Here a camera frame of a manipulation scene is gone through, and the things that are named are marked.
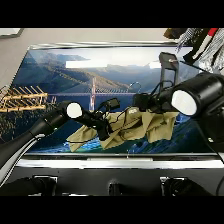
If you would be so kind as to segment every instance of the white rectangle on screen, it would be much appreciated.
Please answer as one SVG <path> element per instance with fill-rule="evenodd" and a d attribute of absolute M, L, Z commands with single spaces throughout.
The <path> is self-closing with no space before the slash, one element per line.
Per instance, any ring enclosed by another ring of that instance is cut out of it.
<path fill-rule="evenodd" d="M 66 61 L 66 68 L 106 68 L 106 60 Z"/>

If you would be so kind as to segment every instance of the white wall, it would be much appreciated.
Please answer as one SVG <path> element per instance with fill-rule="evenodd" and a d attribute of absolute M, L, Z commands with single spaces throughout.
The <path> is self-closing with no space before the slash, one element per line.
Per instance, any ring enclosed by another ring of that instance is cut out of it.
<path fill-rule="evenodd" d="M 1 35 L 17 34 L 21 28 L 0 28 Z"/>

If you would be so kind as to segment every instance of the white circle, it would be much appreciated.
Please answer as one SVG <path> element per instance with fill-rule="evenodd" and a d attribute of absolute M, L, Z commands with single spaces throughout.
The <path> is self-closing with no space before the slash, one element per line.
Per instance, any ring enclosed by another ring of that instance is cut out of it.
<path fill-rule="evenodd" d="M 82 116 L 82 108 L 78 103 L 70 103 L 67 107 L 67 115 L 70 118 L 77 118 Z"/>
<path fill-rule="evenodd" d="M 182 90 L 177 90 L 173 93 L 171 104 L 182 114 L 188 116 L 192 116 L 197 112 L 197 104 L 194 98 Z"/>

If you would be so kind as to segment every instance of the khaki fabric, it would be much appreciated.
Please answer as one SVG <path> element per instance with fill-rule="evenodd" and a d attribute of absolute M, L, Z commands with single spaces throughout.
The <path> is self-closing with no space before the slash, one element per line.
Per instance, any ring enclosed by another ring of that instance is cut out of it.
<path fill-rule="evenodd" d="M 110 113 L 107 117 L 109 123 L 115 122 L 120 114 L 121 112 Z M 127 140 L 143 138 L 145 135 L 150 143 L 161 139 L 170 140 L 177 115 L 177 112 L 167 112 L 164 114 L 155 114 L 150 111 L 140 112 L 138 108 L 131 107 L 119 116 L 116 123 L 111 123 L 114 132 L 110 134 L 107 140 L 101 141 L 100 144 L 104 149 L 109 149 L 121 145 Z M 82 142 L 92 139 L 96 135 L 96 130 L 82 126 L 69 136 L 67 140 Z M 70 149 L 74 152 L 84 144 L 70 143 Z"/>

